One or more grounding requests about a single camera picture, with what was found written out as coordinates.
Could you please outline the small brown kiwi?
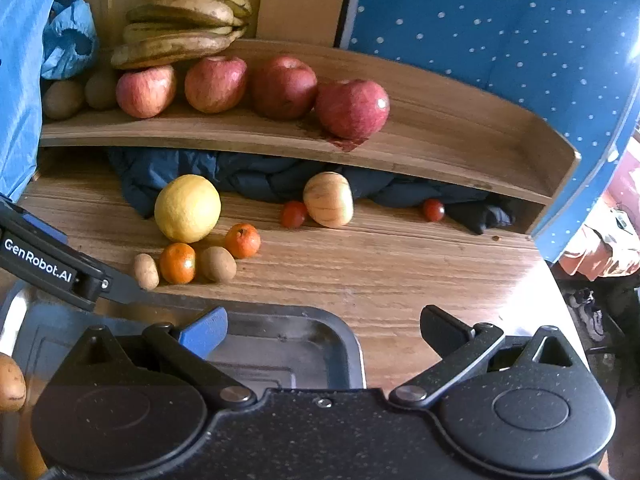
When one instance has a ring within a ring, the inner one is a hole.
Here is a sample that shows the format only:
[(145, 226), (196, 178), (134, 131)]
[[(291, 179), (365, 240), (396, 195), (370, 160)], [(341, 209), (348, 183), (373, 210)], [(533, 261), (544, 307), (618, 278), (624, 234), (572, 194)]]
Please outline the small brown kiwi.
[(148, 292), (156, 289), (160, 284), (160, 272), (154, 258), (149, 254), (139, 254), (134, 257), (132, 275), (138, 285)]
[(198, 267), (209, 281), (228, 283), (235, 278), (235, 258), (224, 247), (210, 246), (198, 256)]

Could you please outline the small orange mandarin front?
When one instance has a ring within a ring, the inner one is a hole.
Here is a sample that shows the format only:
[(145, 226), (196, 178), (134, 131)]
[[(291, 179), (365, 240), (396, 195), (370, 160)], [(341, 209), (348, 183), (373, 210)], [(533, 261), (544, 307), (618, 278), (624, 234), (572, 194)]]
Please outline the small orange mandarin front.
[(186, 243), (172, 243), (160, 254), (160, 274), (171, 285), (191, 283), (196, 274), (196, 253)]

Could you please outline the small orange mandarin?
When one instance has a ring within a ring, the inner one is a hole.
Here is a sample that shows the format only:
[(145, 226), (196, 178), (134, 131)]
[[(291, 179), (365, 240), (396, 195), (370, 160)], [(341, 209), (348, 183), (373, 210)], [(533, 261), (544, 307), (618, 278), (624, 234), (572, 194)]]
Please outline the small orange mandarin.
[(160, 254), (160, 274), (171, 285), (191, 283), (196, 274), (196, 253), (186, 243), (172, 243)]
[(253, 257), (259, 252), (262, 238), (257, 229), (249, 223), (237, 223), (224, 236), (224, 248), (235, 259)]

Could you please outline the large yellow lemon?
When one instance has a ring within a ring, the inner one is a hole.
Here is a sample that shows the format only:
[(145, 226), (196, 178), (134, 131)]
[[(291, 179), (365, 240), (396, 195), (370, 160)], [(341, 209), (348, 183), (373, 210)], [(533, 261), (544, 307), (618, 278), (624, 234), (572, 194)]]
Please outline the large yellow lemon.
[(212, 182), (185, 174), (166, 185), (154, 205), (154, 220), (172, 242), (191, 244), (205, 238), (216, 226), (221, 200)]

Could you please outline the spotted orange-yellow round fruit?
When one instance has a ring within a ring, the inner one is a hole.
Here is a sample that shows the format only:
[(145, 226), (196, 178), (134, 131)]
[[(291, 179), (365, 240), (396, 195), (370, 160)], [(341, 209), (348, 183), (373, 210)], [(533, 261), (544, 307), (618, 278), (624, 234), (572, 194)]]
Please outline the spotted orange-yellow round fruit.
[(26, 401), (27, 387), (22, 370), (14, 359), (0, 354), (0, 411), (14, 413)]

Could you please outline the small orange mandarin back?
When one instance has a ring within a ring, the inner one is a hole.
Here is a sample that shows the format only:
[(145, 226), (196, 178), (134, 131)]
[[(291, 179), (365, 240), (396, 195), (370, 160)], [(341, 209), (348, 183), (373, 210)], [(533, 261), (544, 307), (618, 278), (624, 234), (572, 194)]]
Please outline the small orange mandarin back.
[(235, 259), (253, 257), (259, 252), (262, 238), (257, 229), (249, 223), (237, 223), (224, 236), (224, 248)]

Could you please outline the red cherry tomato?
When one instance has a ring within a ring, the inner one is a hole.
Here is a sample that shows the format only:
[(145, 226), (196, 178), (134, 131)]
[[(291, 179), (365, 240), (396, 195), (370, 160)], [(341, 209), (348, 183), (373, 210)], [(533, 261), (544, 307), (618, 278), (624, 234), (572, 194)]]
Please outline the red cherry tomato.
[(422, 204), (422, 214), (427, 222), (439, 222), (445, 217), (444, 204), (437, 198), (428, 198)]
[(298, 229), (307, 219), (307, 208), (299, 200), (285, 203), (280, 213), (280, 225), (285, 229)]

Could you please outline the yellow-green pear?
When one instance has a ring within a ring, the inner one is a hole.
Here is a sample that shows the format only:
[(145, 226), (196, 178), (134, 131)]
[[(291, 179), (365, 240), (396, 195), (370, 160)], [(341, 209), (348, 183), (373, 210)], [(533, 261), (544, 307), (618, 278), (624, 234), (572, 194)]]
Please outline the yellow-green pear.
[(47, 383), (34, 375), (26, 379), (26, 401), (20, 411), (16, 437), (16, 460), (23, 479), (39, 479), (47, 470), (32, 436), (32, 410)]

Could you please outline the pale beige apple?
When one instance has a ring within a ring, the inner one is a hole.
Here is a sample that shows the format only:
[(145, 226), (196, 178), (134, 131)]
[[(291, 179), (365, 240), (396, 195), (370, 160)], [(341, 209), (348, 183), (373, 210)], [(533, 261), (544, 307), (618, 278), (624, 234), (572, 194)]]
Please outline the pale beige apple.
[(354, 199), (349, 183), (334, 171), (313, 176), (304, 187), (303, 202), (311, 218), (326, 228), (342, 228), (354, 216)]

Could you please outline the brown kiwi on shelf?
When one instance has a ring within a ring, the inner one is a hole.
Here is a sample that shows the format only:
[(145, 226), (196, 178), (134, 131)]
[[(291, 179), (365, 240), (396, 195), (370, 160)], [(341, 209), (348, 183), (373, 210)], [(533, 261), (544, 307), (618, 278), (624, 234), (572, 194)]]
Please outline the brown kiwi on shelf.
[(94, 110), (110, 110), (116, 106), (116, 78), (113, 72), (93, 73), (85, 85), (85, 99)]
[(42, 98), (43, 114), (52, 120), (73, 117), (84, 105), (84, 87), (77, 81), (60, 80), (51, 84)]

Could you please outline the bed with patterned blanket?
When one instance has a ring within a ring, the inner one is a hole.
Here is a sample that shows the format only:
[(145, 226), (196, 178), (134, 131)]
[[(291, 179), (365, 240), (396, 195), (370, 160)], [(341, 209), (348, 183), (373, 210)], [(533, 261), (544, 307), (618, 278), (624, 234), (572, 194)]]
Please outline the bed with patterned blanket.
[(590, 282), (639, 272), (639, 130), (614, 176), (559, 258), (562, 271)]

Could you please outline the blue plastic bag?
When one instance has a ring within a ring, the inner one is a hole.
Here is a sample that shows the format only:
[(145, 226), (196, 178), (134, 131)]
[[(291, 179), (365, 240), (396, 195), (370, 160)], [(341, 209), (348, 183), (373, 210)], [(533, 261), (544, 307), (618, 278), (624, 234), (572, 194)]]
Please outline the blue plastic bag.
[(93, 66), (100, 40), (89, 3), (85, 0), (73, 0), (68, 6), (53, 3), (42, 43), (43, 79), (70, 79)]

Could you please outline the bunch of ripe bananas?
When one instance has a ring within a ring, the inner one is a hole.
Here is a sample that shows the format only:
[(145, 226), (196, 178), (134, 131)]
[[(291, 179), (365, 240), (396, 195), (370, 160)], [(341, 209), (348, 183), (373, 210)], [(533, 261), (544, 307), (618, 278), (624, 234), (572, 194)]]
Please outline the bunch of ripe bananas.
[(142, 0), (126, 13), (111, 66), (141, 70), (220, 53), (241, 38), (250, 0)]

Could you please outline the red apple rightmost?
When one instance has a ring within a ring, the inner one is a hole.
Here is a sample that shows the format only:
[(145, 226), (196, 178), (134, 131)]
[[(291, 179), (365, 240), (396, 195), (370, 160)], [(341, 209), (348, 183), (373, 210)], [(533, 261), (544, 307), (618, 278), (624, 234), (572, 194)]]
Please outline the red apple rightmost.
[(367, 140), (390, 114), (390, 97), (373, 80), (349, 79), (322, 84), (314, 112), (323, 129), (346, 140)]

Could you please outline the blue star-patterned fabric wardrobe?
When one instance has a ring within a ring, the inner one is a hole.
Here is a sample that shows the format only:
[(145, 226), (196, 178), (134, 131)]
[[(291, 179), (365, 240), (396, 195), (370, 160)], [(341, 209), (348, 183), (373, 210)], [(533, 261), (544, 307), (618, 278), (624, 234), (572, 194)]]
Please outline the blue star-patterned fabric wardrobe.
[(639, 117), (639, 0), (348, 0), (340, 45), (501, 96), (576, 148), (534, 229), (548, 261), (585, 223)]

